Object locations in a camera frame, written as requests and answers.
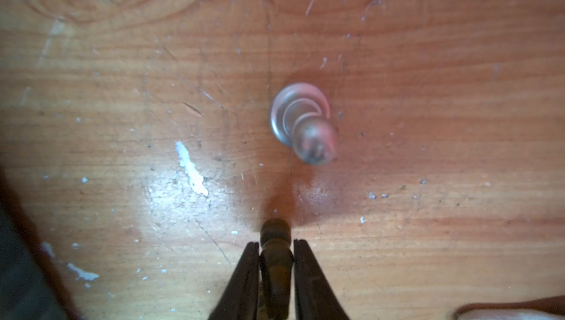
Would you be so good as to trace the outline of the white gloved hand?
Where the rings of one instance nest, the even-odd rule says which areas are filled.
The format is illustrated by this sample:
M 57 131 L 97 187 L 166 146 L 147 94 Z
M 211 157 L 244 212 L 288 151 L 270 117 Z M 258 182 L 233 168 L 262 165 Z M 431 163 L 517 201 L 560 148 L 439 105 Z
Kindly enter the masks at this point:
M 565 320 L 565 317 L 531 309 L 477 309 L 458 315 L 457 320 Z

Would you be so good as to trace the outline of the teal plastic storage box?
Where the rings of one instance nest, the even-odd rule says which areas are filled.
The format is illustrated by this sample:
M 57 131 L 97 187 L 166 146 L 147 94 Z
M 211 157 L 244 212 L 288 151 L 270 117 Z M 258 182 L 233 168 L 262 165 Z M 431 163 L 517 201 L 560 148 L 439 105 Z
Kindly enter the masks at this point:
M 4 208 L 1 209 L 1 318 L 67 318 Z

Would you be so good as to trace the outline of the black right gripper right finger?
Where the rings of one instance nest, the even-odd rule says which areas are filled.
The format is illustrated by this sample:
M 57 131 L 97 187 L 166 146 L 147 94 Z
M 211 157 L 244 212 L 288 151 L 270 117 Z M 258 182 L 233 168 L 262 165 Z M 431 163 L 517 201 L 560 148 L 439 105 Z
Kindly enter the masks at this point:
M 310 245 L 294 240 L 296 318 L 300 320 L 350 318 L 340 305 Z

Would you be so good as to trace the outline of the dark bronze chess piece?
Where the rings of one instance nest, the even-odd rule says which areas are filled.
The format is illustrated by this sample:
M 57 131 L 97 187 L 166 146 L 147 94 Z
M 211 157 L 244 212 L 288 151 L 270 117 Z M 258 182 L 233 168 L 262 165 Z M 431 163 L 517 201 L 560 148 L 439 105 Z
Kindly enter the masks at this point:
M 291 299 L 291 229 L 283 219 L 270 219 L 260 232 L 260 271 L 269 319 L 287 319 Z

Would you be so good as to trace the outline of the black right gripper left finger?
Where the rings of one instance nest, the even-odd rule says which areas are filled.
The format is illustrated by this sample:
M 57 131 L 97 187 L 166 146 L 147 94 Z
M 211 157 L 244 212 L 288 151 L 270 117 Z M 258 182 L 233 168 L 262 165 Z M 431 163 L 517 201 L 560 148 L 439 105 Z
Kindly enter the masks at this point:
M 231 279 L 209 320 L 254 320 L 257 318 L 259 289 L 259 243 L 244 249 Z

